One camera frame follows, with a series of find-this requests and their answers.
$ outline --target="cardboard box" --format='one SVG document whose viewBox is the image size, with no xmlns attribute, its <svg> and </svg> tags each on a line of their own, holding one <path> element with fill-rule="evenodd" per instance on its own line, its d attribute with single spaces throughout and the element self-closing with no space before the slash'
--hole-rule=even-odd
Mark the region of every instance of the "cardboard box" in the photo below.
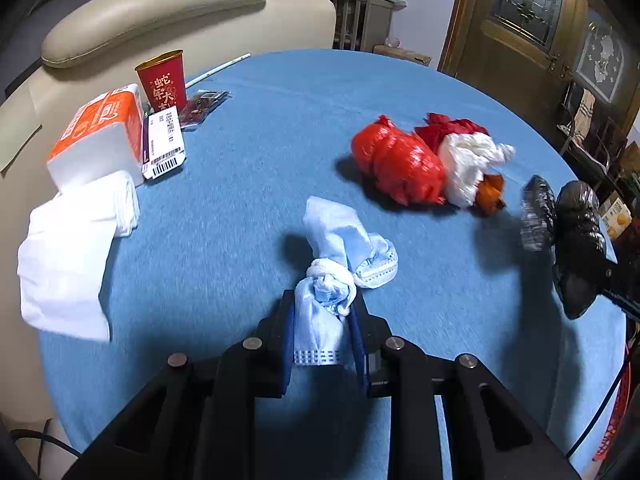
<svg viewBox="0 0 640 480">
<path fill-rule="evenodd" d="M 373 48 L 373 53 L 380 54 L 381 56 L 395 57 L 396 59 L 405 59 L 424 66 L 429 66 L 429 63 L 431 63 L 431 56 L 420 54 L 420 52 L 414 52 L 413 50 L 407 50 L 399 46 L 376 45 Z"/>
<path fill-rule="evenodd" d="M 142 103 L 138 85 L 117 88 L 82 106 L 47 158 L 61 192 L 118 170 L 142 184 Z"/>
<path fill-rule="evenodd" d="M 631 211 L 622 202 L 617 191 L 607 198 L 599 209 L 600 216 L 611 240 L 618 238 L 632 222 Z"/>
</svg>

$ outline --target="blue face mask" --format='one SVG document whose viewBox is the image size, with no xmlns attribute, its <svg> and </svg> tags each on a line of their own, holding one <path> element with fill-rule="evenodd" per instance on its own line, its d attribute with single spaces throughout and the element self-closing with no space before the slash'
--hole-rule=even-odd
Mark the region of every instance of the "blue face mask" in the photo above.
<svg viewBox="0 0 640 480">
<path fill-rule="evenodd" d="M 350 353 L 346 316 L 356 286 L 377 288 L 398 272 L 394 245 L 368 234 L 356 211 L 311 196 L 303 218 L 316 258 L 296 287 L 294 362 L 340 364 Z"/>
</svg>

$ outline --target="wooden door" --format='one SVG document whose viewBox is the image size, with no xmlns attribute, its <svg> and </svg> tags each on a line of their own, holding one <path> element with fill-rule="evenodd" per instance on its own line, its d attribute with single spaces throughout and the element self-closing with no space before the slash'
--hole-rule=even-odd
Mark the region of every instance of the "wooden door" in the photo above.
<svg viewBox="0 0 640 480">
<path fill-rule="evenodd" d="M 505 105 L 555 144 L 558 104 L 580 41 L 586 1 L 467 3 L 473 4 L 455 77 Z"/>
<path fill-rule="evenodd" d="M 569 81 L 628 134 L 640 56 L 602 0 L 456 0 L 438 69 L 501 102 L 556 148 Z"/>
</svg>

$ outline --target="tissue box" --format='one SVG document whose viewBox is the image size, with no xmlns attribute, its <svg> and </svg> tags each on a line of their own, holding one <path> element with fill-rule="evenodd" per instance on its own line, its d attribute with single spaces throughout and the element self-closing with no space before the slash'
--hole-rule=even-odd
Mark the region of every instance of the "tissue box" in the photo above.
<svg viewBox="0 0 640 480">
<path fill-rule="evenodd" d="M 124 170 L 142 184 L 142 104 L 131 84 L 82 106 L 53 146 L 47 168 L 64 193 Z"/>
</svg>

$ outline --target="black plastic bag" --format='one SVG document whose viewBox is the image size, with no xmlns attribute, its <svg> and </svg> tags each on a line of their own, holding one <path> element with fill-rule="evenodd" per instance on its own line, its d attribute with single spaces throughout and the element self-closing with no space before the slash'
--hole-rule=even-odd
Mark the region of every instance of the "black plastic bag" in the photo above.
<svg viewBox="0 0 640 480">
<path fill-rule="evenodd" d="M 577 319 L 596 299 L 598 289 L 570 269 L 570 257 L 589 250 L 607 254 L 598 199 L 588 184 L 575 180 L 561 189 L 556 200 L 546 180 L 535 175 L 523 190 L 522 206 L 522 243 L 535 251 L 555 244 L 554 285 L 566 316 Z"/>
<path fill-rule="evenodd" d="M 547 181 L 534 175 L 522 190 L 522 245 L 529 251 L 550 248 L 556 238 L 556 197 Z"/>
</svg>

